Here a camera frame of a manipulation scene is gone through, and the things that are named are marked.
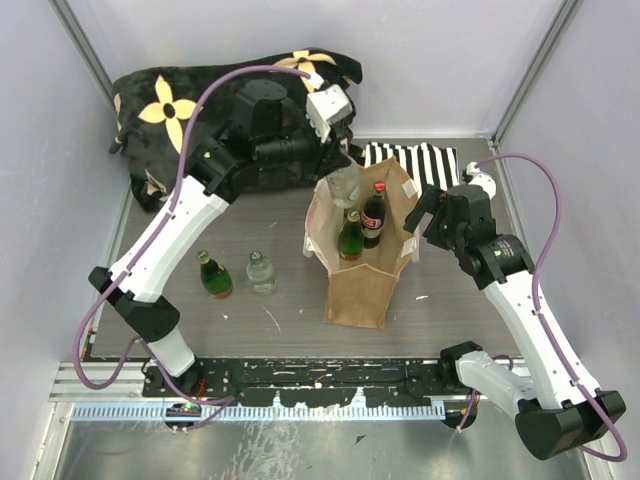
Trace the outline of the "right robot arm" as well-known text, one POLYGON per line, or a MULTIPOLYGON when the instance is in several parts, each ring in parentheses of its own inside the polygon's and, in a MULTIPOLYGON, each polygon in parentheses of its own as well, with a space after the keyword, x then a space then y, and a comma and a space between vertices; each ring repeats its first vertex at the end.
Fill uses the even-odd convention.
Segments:
POLYGON ((425 214, 431 220, 424 238, 455 254, 503 318, 529 371, 519 376, 466 341, 441 351, 442 388, 484 394, 514 420, 522 443, 539 460, 584 448, 610 432, 626 411, 621 394, 602 389, 572 350, 534 282, 534 263, 523 243, 497 234, 486 191, 478 185, 447 191, 428 186, 405 230, 414 232, 425 214))

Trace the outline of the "green Perrier bottle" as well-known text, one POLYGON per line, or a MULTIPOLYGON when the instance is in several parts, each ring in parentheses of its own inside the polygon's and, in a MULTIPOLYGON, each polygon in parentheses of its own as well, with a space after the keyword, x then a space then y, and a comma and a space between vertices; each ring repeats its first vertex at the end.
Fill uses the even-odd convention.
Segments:
POLYGON ((200 280, 205 290, 218 299, 228 297, 233 291, 229 272, 213 260, 206 250, 200 250, 196 257, 200 264, 200 280))

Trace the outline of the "clear Chang soda bottle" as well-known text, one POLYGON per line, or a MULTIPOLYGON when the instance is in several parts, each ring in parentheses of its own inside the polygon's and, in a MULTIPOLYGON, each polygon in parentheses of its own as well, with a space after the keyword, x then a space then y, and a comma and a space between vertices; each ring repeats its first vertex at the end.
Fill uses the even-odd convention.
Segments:
POLYGON ((342 209, 353 208, 360 196, 359 166, 355 163, 326 177, 332 202, 342 209))

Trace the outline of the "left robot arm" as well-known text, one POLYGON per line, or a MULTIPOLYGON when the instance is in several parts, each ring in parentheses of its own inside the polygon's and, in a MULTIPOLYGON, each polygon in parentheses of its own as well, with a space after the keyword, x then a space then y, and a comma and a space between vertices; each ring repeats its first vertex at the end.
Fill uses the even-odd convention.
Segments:
POLYGON ((90 283, 142 338, 178 396, 200 384, 196 357, 178 328, 180 314, 162 293, 200 234, 246 190, 275 188, 277 176, 319 180, 350 161, 341 143, 354 107, 338 85, 317 83, 304 113, 283 87, 250 80, 235 95, 232 119, 202 142, 186 162, 169 199, 134 246, 90 283))

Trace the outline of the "Coca-Cola glass bottle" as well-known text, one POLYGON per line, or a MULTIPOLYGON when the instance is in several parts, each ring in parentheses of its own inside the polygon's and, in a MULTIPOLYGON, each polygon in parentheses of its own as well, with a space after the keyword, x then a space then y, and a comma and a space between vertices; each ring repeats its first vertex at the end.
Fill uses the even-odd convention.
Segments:
POLYGON ((364 247, 375 248, 380 242, 380 234, 386 216, 386 183, 376 181, 373 194, 365 202, 361 212, 361 225, 365 236, 364 247))

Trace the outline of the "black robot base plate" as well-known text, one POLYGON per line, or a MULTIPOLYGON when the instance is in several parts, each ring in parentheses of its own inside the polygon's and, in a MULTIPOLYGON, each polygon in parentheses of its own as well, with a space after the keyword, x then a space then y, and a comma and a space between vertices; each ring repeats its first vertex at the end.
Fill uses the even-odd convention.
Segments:
POLYGON ((417 407, 471 393, 447 379, 436 360, 421 358, 204 358, 176 386, 198 399, 287 408, 345 407, 359 394, 368 408, 417 407))

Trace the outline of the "brown canvas tote bag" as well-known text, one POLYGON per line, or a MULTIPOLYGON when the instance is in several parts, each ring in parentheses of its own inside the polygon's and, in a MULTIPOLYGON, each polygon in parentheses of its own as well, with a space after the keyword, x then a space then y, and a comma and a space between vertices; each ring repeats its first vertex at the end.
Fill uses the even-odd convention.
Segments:
POLYGON ((327 270, 326 323, 361 327, 386 327, 386 311, 402 270, 419 256, 417 240, 404 229, 407 215, 416 206, 415 182, 395 157, 359 169, 361 209, 383 181, 387 191, 386 217, 380 244, 366 249, 356 260, 345 260, 338 250, 338 235, 345 223, 344 210, 331 199, 327 181, 318 181, 305 218, 303 255, 315 256, 327 270))

